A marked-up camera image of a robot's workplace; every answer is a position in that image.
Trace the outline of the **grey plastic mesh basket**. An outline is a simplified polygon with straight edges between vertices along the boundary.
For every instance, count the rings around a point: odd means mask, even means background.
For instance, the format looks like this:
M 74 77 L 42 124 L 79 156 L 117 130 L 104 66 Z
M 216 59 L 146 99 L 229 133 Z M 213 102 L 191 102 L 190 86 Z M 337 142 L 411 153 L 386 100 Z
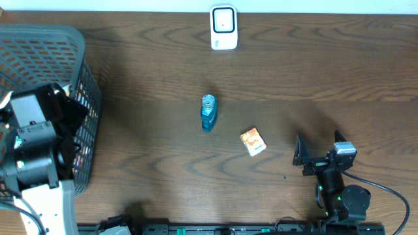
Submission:
M 14 91 L 59 84 L 67 96 L 88 110 L 74 141 L 82 149 L 73 163 L 76 194 L 89 182 L 101 115 L 101 91 L 85 60 L 85 40 L 64 25 L 3 24 L 1 26 L 1 100 Z

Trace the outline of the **small orange snack packet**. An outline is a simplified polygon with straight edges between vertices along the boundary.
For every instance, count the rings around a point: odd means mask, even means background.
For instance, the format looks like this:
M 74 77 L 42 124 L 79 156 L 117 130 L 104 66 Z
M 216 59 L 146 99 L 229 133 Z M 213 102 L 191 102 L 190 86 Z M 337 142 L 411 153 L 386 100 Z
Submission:
M 260 154 L 266 149 L 266 143 L 256 127 L 242 133 L 240 139 L 251 157 Z

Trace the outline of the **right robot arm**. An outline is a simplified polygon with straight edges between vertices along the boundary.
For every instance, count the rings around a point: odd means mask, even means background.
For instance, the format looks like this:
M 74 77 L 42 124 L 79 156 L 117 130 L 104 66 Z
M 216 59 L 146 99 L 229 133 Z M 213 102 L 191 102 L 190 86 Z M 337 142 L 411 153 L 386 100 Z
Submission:
M 329 223 L 356 223 L 366 219 L 370 205 L 369 190 L 346 185 L 342 173 L 353 166 L 355 146 L 340 131 L 334 132 L 334 145 L 324 157 L 312 157 L 302 134 L 297 134 L 294 166 L 302 166 L 303 176 L 315 176 L 315 202 L 325 210 Z

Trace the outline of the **blue mouthwash bottle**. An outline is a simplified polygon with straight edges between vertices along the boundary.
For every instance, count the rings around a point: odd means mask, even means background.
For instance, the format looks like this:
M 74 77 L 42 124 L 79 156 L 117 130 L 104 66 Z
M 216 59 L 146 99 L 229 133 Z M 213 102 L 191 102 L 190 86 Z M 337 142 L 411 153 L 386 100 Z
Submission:
M 202 129 L 210 132 L 217 120 L 217 99 L 211 94 L 206 94 L 202 98 L 201 106 Z

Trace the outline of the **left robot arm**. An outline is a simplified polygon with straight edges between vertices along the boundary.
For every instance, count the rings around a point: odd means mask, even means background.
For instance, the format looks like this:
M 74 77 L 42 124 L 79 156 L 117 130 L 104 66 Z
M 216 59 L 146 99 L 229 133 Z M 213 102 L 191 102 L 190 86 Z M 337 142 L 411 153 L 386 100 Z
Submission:
M 1 179 L 28 234 L 78 234 L 73 163 L 82 145 L 74 138 L 87 108 L 57 84 L 12 92 L 1 109 L 6 127 Z

